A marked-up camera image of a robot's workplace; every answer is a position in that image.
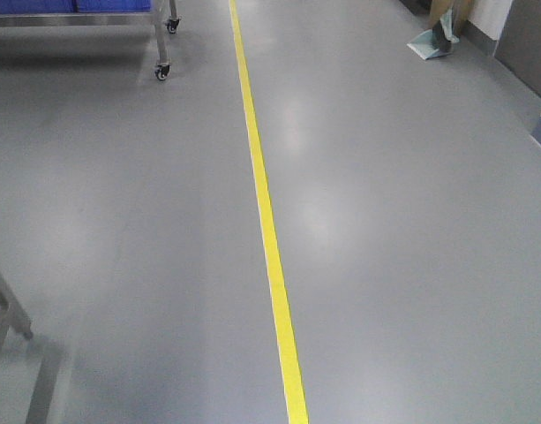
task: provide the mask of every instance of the dustpan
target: dustpan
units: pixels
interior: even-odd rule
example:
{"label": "dustpan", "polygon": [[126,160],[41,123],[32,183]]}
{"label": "dustpan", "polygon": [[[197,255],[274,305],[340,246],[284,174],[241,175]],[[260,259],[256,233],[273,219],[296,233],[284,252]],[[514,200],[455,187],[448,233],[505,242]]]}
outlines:
{"label": "dustpan", "polygon": [[432,29],[424,31],[408,43],[424,60],[450,55],[458,38],[453,34],[453,9],[449,8]]}

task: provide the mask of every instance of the blue bin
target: blue bin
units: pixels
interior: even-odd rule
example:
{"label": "blue bin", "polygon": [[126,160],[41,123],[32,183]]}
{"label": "blue bin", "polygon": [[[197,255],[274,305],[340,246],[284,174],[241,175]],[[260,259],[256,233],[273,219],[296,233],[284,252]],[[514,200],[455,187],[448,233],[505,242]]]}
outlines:
{"label": "blue bin", "polygon": [[82,13],[100,11],[150,11],[150,0],[77,0]]}
{"label": "blue bin", "polygon": [[0,15],[72,12],[73,0],[0,0]]}

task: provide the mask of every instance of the stainless steel cart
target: stainless steel cart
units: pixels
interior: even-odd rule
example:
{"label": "stainless steel cart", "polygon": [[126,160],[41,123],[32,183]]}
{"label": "stainless steel cart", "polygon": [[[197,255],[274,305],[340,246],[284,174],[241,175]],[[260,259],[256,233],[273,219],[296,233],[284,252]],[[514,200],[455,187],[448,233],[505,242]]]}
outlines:
{"label": "stainless steel cart", "polygon": [[153,25],[158,44],[159,60],[154,68],[154,74],[164,81],[170,72],[170,59],[166,50],[163,27],[170,34],[175,34],[180,17],[177,15],[176,0],[169,0],[170,16],[167,21],[162,19],[166,0],[153,0],[150,12],[120,12],[120,13],[48,13],[28,15],[0,15],[1,27],[87,27],[109,25]]}

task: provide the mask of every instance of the epoxy floor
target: epoxy floor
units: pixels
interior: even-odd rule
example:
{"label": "epoxy floor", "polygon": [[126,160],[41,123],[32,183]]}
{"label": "epoxy floor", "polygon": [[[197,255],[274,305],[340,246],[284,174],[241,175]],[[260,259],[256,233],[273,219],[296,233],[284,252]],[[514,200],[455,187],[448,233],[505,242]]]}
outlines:
{"label": "epoxy floor", "polygon": [[[237,3],[311,422],[540,424],[541,101],[468,42],[423,62],[396,0]],[[0,30],[36,335],[0,423],[288,421],[229,6],[180,12],[162,84],[148,28]]]}

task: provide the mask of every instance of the caster wheel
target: caster wheel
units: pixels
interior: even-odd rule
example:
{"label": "caster wheel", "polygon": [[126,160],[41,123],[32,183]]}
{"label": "caster wheel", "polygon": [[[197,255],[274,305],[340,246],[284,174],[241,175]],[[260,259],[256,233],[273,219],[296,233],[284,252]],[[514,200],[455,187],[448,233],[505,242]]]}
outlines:
{"label": "caster wheel", "polygon": [[154,75],[156,75],[156,78],[159,81],[164,81],[166,77],[168,77],[168,74],[170,73],[170,65],[169,64],[163,64],[156,67],[156,70],[154,71]]}
{"label": "caster wheel", "polygon": [[170,18],[168,19],[168,22],[166,23],[166,29],[168,29],[168,32],[170,34],[175,34],[179,23],[180,23],[180,18],[177,18],[177,19]]}

